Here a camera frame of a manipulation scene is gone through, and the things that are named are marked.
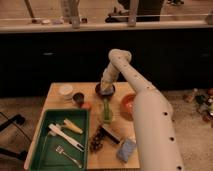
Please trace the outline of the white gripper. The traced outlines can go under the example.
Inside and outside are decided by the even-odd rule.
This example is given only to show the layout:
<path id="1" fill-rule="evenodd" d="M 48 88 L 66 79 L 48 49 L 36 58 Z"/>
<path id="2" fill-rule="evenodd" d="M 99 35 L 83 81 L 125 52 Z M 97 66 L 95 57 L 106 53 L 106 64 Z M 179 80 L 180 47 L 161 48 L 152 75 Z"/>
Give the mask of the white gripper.
<path id="1" fill-rule="evenodd" d="M 101 78 L 101 90 L 111 91 L 113 88 L 113 82 L 114 82 L 113 76 L 108 72 L 104 72 Z"/>

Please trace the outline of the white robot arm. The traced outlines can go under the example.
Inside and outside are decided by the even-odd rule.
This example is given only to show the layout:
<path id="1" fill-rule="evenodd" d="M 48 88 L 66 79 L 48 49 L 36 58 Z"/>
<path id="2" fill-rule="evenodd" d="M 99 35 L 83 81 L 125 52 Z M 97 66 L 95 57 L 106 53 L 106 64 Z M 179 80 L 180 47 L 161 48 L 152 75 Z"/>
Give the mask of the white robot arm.
<path id="1" fill-rule="evenodd" d="M 112 49 L 100 93 L 108 95 L 122 74 L 136 96 L 133 122 L 141 171 L 185 171 L 172 123 L 173 108 L 165 96 L 130 65 L 127 50 Z"/>

